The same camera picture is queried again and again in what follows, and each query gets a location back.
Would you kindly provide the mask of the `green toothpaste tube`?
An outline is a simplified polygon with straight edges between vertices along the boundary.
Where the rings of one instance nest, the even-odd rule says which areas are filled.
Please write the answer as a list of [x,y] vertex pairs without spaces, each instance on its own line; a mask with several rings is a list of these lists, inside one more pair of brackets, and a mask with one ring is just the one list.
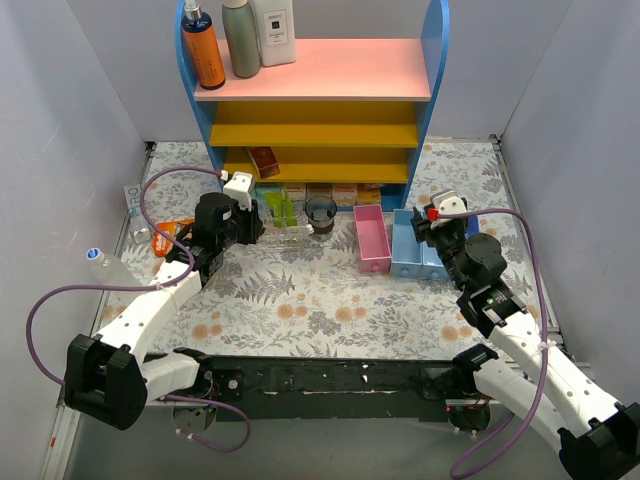
[[283,193],[283,218],[286,227],[294,227],[297,225],[296,212],[288,192]]
[[266,192],[264,194],[266,204],[271,213],[273,225],[276,228],[285,226],[284,200],[281,192]]

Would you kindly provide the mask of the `clear textured glass tray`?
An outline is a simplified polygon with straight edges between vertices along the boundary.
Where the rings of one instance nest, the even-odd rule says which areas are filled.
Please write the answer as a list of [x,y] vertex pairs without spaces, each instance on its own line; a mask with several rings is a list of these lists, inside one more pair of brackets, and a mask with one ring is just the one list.
[[[299,220],[297,225],[307,225]],[[282,260],[285,263],[312,261],[333,255],[351,255],[357,250],[357,235],[353,218],[338,215],[335,226],[327,240],[317,240],[312,235],[285,236],[265,231],[254,245],[235,245],[228,250],[232,257],[245,257],[258,260]]]

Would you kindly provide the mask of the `dark blue cup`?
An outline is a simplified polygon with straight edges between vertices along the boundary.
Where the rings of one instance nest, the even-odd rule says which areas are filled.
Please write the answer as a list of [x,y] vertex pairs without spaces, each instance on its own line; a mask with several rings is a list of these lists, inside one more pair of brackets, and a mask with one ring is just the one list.
[[320,241],[327,240],[335,226],[337,205],[328,196],[313,196],[304,206],[304,212],[313,230],[313,236]]

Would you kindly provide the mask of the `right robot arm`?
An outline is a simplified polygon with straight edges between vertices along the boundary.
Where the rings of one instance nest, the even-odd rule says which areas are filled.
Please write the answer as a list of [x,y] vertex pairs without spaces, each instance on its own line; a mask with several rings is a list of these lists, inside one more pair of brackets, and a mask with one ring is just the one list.
[[434,248],[461,295],[465,320],[491,342],[454,359],[454,389],[499,401],[558,454],[573,479],[621,479],[639,464],[639,406],[601,389],[503,282],[507,263],[491,235],[468,235],[464,201],[414,211],[417,242]]

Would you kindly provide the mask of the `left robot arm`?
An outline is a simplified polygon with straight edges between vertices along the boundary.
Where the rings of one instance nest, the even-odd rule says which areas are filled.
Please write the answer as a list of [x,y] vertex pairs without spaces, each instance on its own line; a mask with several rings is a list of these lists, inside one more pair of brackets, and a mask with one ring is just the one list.
[[69,345],[65,405],[125,430],[151,401],[170,394],[207,397],[215,379],[205,354],[186,347],[159,358],[147,354],[178,310],[222,267],[225,251],[256,243],[263,231],[256,200],[202,195],[193,222],[177,234],[151,291],[94,336],[78,335]]

